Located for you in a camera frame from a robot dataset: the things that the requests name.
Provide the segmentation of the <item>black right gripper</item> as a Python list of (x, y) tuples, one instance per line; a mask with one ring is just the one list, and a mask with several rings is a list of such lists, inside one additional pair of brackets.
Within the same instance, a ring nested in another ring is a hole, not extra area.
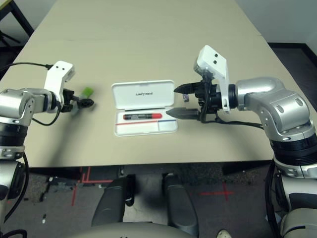
[[(212, 78), (203, 76), (199, 83), (186, 83), (174, 89), (174, 93), (195, 94), (200, 106), (198, 109), (173, 108), (166, 114), (176, 119), (193, 119), (202, 123), (220, 122), (218, 111), (222, 109), (221, 93), (216, 92), (216, 85), (212, 84)], [(214, 114), (214, 120), (207, 120), (207, 115)]]

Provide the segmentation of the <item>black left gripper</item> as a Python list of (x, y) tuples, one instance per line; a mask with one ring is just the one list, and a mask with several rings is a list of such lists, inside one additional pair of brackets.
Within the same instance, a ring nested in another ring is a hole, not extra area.
[(72, 100), (76, 102), (78, 108), (89, 108), (95, 103), (92, 99), (83, 99), (81, 97), (74, 96), (74, 91), (68, 89), (63, 90), (62, 96), (64, 103), (61, 107), (61, 112), (71, 112), (73, 109), (73, 105), (71, 104)]

